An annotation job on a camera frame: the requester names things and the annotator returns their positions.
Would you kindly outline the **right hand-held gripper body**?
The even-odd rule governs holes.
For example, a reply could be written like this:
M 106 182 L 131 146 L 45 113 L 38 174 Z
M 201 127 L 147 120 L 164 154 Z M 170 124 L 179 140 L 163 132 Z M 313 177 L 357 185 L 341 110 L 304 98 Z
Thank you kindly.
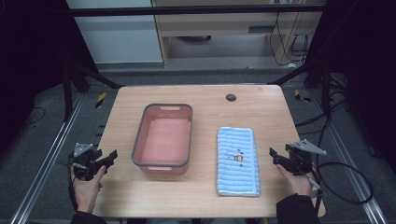
M 288 159 L 290 166 L 284 167 L 288 172 L 293 175 L 304 175 L 310 173 L 312 170 L 312 155 L 326 156 L 327 151 L 317 147 L 311 142 L 305 140 L 294 141 L 289 143 L 295 148 L 294 153 L 289 153 Z

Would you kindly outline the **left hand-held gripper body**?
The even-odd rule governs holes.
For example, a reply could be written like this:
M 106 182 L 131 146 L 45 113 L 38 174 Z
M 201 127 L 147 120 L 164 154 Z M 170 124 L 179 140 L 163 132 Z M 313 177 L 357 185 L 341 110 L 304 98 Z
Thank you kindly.
M 68 157 L 68 168 L 70 169 L 70 180 L 72 181 L 71 168 L 74 168 L 75 176 L 79 180 L 89 181 L 100 169 L 98 160 L 93 158 L 93 152 L 97 148 L 93 144 L 76 143 L 73 151 Z

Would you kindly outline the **person's right hand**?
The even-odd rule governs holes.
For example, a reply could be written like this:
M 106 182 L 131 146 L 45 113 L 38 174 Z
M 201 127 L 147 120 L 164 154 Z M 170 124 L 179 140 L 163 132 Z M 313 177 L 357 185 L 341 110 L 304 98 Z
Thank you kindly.
M 313 185 L 310 182 L 310 179 L 313 178 L 313 175 L 311 173 L 305 175 L 293 175 L 280 164 L 277 164 L 276 168 L 286 179 L 291 195 L 294 194 L 304 195 L 304 196 L 311 195 L 313 188 Z

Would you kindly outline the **person's left hand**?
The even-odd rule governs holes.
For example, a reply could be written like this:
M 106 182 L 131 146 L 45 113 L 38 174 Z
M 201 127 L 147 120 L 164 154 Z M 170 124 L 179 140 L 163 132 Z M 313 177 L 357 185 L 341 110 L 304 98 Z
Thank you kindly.
M 71 176 L 73 181 L 73 189 L 78 205 L 79 212 L 91 214 L 95 207 L 96 199 L 99 191 L 103 187 L 101 183 L 102 177 L 105 175 L 106 167 L 103 165 L 89 181 L 79 180 L 75 176 L 74 168 L 71 168 Z

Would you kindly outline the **blue striped towel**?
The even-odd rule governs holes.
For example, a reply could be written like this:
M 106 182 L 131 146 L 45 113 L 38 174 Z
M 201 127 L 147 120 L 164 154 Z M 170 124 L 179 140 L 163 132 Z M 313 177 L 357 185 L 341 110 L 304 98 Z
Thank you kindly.
M 254 132 L 250 128 L 220 127 L 217 151 L 218 194 L 259 197 L 261 177 Z

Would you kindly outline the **yellow black striped tape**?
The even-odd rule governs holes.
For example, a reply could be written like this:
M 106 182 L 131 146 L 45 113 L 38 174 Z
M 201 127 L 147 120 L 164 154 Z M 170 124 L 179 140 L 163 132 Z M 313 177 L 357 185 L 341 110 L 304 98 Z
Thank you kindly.
M 101 105 L 103 104 L 103 101 L 105 100 L 105 98 L 106 98 L 106 92 L 105 91 L 101 92 L 98 96 L 97 101 L 96 101 L 95 108 L 100 108 Z
M 296 100 L 300 100 L 306 103 L 311 102 L 311 97 L 310 94 L 307 90 L 295 90 L 294 91 L 294 97 Z

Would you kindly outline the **pink basin with grey rim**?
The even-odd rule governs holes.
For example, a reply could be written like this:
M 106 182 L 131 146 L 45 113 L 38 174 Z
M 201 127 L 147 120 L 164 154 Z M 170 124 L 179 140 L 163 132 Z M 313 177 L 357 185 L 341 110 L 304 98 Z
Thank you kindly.
M 132 162 L 146 174 L 181 175 L 191 154 L 193 110 L 187 104 L 150 104 L 143 111 Z

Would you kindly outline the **black metal stand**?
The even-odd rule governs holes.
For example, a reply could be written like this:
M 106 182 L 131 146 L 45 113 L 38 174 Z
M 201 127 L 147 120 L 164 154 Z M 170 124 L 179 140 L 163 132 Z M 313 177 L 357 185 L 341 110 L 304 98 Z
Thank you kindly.
M 121 88 L 121 84 L 101 76 L 98 72 L 75 62 L 73 59 L 67 59 L 63 65 L 63 85 L 64 85 L 64 120 L 68 120 L 73 112 L 73 99 L 71 85 L 74 85 L 78 92 L 87 93 L 90 89 L 90 84 L 85 76 L 105 84 L 111 89 Z
M 332 116 L 330 106 L 330 66 L 327 63 L 327 59 L 321 56 L 315 56 L 312 60 L 294 69 L 287 75 L 269 82 L 269 85 L 281 86 L 287 81 L 299 76 L 302 73 L 307 73 L 307 77 L 304 80 L 304 85 L 310 89 L 317 86 L 321 82 L 321 108 L 325 116 L 329 119 Z

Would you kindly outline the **black curtain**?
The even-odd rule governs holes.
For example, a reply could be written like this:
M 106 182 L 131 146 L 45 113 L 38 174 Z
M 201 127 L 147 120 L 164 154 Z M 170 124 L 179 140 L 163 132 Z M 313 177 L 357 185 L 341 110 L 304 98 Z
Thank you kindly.
M 73 58 L 96 66 L 74 18 L 38 13 L 69 9 L 66 0 L 0 0 L 0 156 L 33 110 L 35 97 L 63 82 L 62 66 L 50 49 L 50 25 Z
M 375 153 L 396 174 L 396 0 L 327 0 L 308 57 L 327 38 L 331 71 L 347 92 Z

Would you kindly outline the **white cabinet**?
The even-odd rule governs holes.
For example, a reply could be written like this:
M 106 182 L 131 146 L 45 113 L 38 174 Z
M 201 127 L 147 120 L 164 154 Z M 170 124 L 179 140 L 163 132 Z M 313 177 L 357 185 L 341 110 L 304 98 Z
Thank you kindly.
M 71 9 L 151 7 L 150 0 L 66 0 Z M 97 64 L 161 63 L 153 16 L 75 17 Z

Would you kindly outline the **light wooden desk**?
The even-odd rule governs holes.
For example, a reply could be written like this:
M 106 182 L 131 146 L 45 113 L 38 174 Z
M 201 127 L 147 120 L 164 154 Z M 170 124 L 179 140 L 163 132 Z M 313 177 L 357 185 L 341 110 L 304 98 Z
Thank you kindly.
M 150 0 L 155 7 L 240 6 L 240 5 L 308 5 L 326 0 Z M 174 37 L 264 34 L 277 63 L 291 60 L 291 45 L 296 36 L 313 34 L 319 12 L 236 13 L 157 15 L 158 36 L 163 60 L 169 59 Z

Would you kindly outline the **aluminium floor rail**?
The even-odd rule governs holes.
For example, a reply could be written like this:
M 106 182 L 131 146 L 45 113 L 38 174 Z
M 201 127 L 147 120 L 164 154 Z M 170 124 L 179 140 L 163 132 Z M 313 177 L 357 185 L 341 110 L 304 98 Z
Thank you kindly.
M 43 163 L 41 164 L 40 169 L 36 173 L 30 188 L 25 194 L 18 209 L 15 211 L 13 217 L 9 221 L 9 224 L 26 223 L 32 209 L 35 206 L 38 196 L 40 195 L 45 183 L 47 182 L 50 171 L 55 164 L 57 157 L 61 152 L 61 149 L 63 148 L 64 142 L 69 135 L 70 130 L 78 116 L 84 98 L 85 93 L 77 94 L 76 101 L 73 103 L 72 106 L 71 115 L 63 122 L 60 131 L 57 133 L 51 147 L 49 148 L 49 152 L 47 153 Z
M 323 115 L 322 119 L 324 124 L 321 128 L 318 138 L 318 146 L 321 146 L 323 143 L 323 135 L 326 135 L 329 137 L 329 140 L 332 143 L 332 149 L 327 148 L 327 153 L 330 154 L 331 152 L 334 152 L 338 156 L 338 161 L 320 163 L 318 165 L 318 171 L 320 171 L 320 167 L 342 167 L 345 170 L 347 180 L 354 189 L 357 199 L 351 200 L 346 196 L 340 196 L 337 191 L 334 191 L 331 188 L 328 188 L 328 191 L 333 193 L 338 199 L 344 201 L 345 203 L 361 206 L 372 224 L 389 224 L 374 197 L 375 192 L 373 183 L 368 179 L 368 175 L 365 175 L 361 170 L 358 169 L 350 154 L 347 152 L 347 148 L 342 141 L 339 132 L 332 124 L 332 119 L 328 119 L 325 116 L 321 108 L 319 94 L 315 91 L 310 91 L 310 94 L 319 114 Z

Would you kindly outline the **black horizontal frame bar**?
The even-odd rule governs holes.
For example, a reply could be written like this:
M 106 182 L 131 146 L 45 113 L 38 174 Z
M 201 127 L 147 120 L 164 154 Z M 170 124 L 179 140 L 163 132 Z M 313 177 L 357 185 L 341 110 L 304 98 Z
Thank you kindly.
M 187 6 L 187 7 L 118 7 L 70 9 L 74 17 L 146 16 L 229 13 L 319 12 L 326 5 L 240 5 L 240 6 Z

